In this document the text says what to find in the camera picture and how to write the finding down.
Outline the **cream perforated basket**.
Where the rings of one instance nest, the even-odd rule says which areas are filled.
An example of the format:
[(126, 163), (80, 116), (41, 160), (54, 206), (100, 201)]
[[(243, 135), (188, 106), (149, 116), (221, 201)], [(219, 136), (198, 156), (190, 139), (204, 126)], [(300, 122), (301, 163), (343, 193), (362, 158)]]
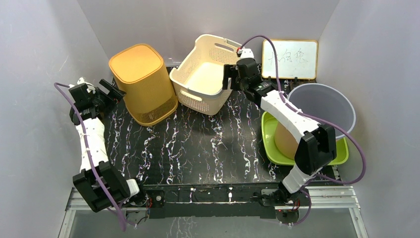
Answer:
[(203, 34), (178, 68), (169, 73), (178, 101), (205, 115), (215, 115), (231, 94), (223, 90), (226, 64), (235, 64), (241, 44), (229, 39)]

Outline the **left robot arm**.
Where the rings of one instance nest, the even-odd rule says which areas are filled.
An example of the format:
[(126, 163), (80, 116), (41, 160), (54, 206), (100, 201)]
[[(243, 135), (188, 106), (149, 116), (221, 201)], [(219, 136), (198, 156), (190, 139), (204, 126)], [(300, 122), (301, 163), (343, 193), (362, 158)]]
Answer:
[(81, 77), (68, 89), (74, 99), (69, 116), (79, 134), (82, 155), (80, 172), (73, 176), (73, 184), (94, 212), (112, 206), (110, 198), (116, 203), (129, 199), (135, 206), (143, 206), (148, 193), (136, 179), (125, 179), (106, 153), (103, 119), (126, 92), (104, 79), (100, 80), (100, 85), (106, 91)]

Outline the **orange mesh basket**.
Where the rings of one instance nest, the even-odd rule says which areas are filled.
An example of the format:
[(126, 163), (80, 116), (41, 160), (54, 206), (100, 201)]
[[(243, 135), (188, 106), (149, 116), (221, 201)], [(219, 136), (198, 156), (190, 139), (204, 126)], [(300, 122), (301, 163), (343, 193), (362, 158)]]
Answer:
[(178, 107), (173, 85), (160, 54), (148, 44), (136, 44), (108, 62), (129, 114), (142, 126), (155, 125)]

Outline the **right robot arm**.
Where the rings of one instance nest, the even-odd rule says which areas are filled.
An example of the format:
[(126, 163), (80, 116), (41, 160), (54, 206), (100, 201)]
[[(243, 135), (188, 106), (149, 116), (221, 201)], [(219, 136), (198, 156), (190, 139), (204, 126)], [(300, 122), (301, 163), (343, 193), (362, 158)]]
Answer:
[(261, 195), (262, 199), (292, 205), (304, 185), (336, 158), (335, 129), (302, 115), (270, 80), (262, 79), (253, 58), (224, 65), (222, 88), (244, 92), (249, 101), (274, 116), (298, 143), (295, 164), (289, 174), (276, 191)]

